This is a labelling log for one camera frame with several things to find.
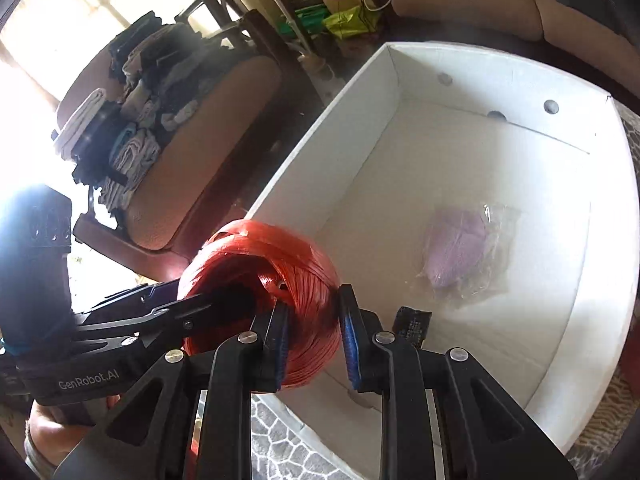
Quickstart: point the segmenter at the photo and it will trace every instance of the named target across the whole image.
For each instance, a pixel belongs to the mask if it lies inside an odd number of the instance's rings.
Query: folded towel
[[[111,167],[113,167],[116,156],[120,153],[122,147],[127,144],[137,132],[138,127],[136,126],[136,123],[129,123],[118,134],[118,137],[116,138],[115,142],[113,143],[113,147],[109,152],[109,164]]]
[[[94,90],[69,117],[58,138],[53,142],[53,149],[63,160],[71,160],[71,150],[89,123],[100,111],[100,108],[102,108],[106,97],[107,91],[104,88]]]
[[[127,99],[122,104],[120,115],[127,121],[135,121],[142,112],[142,108],[145,103],[151,97],[151,90],[148,90],[145,86],[145,82],[142,79],[138,82],[138,85],[127,96]]]
[[[138,127],[151,128],[156,124],[156,113],[160,108],[160,101],[158,99],[149,99],[142,107],[142,111],[138,116]]]
[[[160,123],[168,132],[174,132],[182,124],[187,122],[198,111],[198,102],[196,100],[189,101],[177,114],[162,114]]]
[[[138,130],[123,145],[113,162],[113,169],[127,177],[127,185],[122,186],[110,178],[105,179],[98,202],[104,204],[109,212],[114,209],[125,210],[159,155],[160,146],[153,134],[146,128]]]

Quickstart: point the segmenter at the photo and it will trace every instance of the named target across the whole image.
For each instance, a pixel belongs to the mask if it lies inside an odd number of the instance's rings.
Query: brown armchair
[[[177,131],[133,195],[124,226],[97,221],[90,191],[73,230],[78,241],[143,276],[172,280],[217,228],[244,216],[322,103],[259,12],[220,33],[237,41],[238,28],[259,55],[236,65]]]

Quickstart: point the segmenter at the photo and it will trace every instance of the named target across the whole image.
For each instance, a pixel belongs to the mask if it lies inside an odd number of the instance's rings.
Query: red plastic twine
[[[255,296],[256,312],[277,300],[290,307],[289,356],[283,386],[307,384],[331,359],[340,343],[334,292],[338,276],[318,247],[279,227],[253,220],[224,226],[184,271],[178,299],[241,284]],[[217,348],[248,330],[251,319],[209,328],[187,338],[189,355]]]

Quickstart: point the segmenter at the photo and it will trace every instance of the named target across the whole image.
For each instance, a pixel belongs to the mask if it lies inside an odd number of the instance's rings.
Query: beige sofa
[[[640,98],[640,51],[623,35],[556,0],[392,0],[396,15],[544,41]]]

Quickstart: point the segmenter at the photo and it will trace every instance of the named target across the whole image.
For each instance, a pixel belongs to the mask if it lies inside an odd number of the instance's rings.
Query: white cardboard box
[[[410,286],[442,197],[520,212],[504,293],[447,308]],[[468,349],[564,452],[609,383],[638,280],[638,190],[612,98],[575,76],[484,48],[388,43],[249,217],[315,238],[386,328],[403,304],[433,310],[424,348]],[[268,403],[334,463],[376,478],[380,407],[348,389],[338,355]]]

